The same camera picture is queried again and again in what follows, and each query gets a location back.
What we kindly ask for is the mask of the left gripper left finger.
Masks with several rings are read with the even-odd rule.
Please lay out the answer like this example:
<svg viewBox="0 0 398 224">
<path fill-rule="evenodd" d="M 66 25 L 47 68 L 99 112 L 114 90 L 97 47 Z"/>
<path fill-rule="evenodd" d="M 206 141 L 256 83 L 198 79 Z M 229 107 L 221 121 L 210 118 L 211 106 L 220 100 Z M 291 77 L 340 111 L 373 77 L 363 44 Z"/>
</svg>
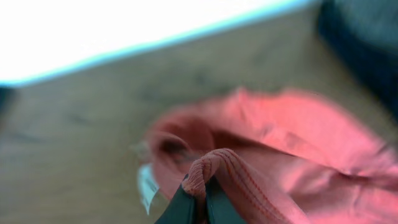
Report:
<svg viewBox="0 0 398 224">
<path fill-rule="evenodd" d="M 156 220 L 155 224 L 196 224 L 196 198 L 183 189 L 180 183 L 169 205 Z"/>
</svg>

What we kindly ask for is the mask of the red orange t-shirt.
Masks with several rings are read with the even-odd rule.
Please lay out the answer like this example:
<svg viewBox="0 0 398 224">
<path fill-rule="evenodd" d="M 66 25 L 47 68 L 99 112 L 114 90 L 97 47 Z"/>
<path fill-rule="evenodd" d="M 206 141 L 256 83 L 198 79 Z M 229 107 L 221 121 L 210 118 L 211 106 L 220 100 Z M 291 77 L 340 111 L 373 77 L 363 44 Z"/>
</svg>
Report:
<svg viewBox="0 0 398 224">
<path fill-rule="evenodd" d="M 160 191 L 209 223 L 216 179 L 246 223 L 396 223 L 397 151 L 313 93 L 244 90 L 174 109 L 148 131 Z"/>
</svg>

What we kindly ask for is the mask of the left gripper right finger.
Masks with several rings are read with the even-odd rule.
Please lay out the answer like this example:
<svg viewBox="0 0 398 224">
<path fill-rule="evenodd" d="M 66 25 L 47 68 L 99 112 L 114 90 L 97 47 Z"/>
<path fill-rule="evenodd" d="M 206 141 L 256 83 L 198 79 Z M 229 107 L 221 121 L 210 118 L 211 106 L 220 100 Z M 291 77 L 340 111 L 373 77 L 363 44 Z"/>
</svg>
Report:
<svg viewBox="0 0 398 224">
<path fill-rule="evenodd" d="M 246 224 L 215 177 L 206 183 L 208 224 Z"/>
</svg>

